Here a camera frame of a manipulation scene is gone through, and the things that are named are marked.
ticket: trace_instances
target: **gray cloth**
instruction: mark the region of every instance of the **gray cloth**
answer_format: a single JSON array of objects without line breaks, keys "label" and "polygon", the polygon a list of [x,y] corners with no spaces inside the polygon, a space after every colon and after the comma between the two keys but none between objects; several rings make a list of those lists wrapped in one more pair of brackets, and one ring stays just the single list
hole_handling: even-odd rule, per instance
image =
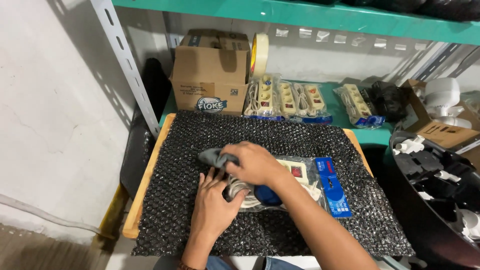
[{"label": "gray cloth", "polygon": [[210,148],[198,154],[198,159],[212,167],[225,170],[225,162],[231,161],[240,166],[239,159],[232,154],[223,154],[220,156],[222,148]]}]

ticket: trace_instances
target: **cardboard box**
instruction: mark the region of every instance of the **cardboard box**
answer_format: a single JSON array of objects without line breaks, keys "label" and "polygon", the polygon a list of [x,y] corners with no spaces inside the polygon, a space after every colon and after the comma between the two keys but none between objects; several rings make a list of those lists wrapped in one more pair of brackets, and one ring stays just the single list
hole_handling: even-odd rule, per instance
[{"label": "cardboard box", "polygon": [[420,99],[413,92],[412,87],[414,86],[425,87],[426,83],[409,79],[402,85],[406,96],[404,107],[408,114],[402,120],[402,127],[406,131],[421,135],[445,148],[454,147],[480,134],[480,121],[462,101],[457,106],[463,106],[465,111],[461,112],[458,118],[470,121],[472,129],[433,121],[428,116]]},{"label": "cardboard box", "polygon": [[248,88],[247,35],[192,29],[175,48],[172,82],[179,110],[240,115]]}]

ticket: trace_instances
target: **masking tape roll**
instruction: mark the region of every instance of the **masking tape roll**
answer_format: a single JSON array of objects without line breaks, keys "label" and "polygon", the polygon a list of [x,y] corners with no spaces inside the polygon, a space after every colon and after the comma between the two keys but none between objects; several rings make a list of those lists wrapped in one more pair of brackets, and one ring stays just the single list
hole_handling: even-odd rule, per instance
[{"label": "masking tape roll", "polygon": [[252,44],[252,60],[250,61],[250,77],[262,78],[267,69],[268,36],[255,34]]}]

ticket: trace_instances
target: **bubble wrap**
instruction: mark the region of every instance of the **bubble wrap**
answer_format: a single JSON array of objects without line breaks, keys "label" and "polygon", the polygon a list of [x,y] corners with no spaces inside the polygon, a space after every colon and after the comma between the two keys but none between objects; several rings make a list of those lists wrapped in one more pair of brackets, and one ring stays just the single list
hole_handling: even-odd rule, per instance
[{"label": "bubble wrap", "polygon": [[[143,202],[132,255],[180,255],[188,240],[207,148],[250,141],[273,155],[331,156],[353,217],[339,219],[373,256],[413,255],[400,224],[360,154],[339,127],[180,111],[163,143]],[[239,213],[211,255],[311,255],[287,212]]]}]

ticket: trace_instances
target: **person's left hand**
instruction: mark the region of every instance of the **person's left hand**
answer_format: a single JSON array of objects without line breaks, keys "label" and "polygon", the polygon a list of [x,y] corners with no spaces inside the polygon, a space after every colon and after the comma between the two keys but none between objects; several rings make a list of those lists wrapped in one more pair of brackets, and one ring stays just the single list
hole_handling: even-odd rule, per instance
[{"label": "person's left hand", "polygon": [[212,167],[207,177],[200,173],[190,230],[190,238],[201,238],[211,245],[230,226],[249,192],[242,190],[231,202],[227,202],[222,197],[222,191],[227,186],[227,181],[223,180],[225,173],[220,172],[214,178],[214,172],[215,169]]}]

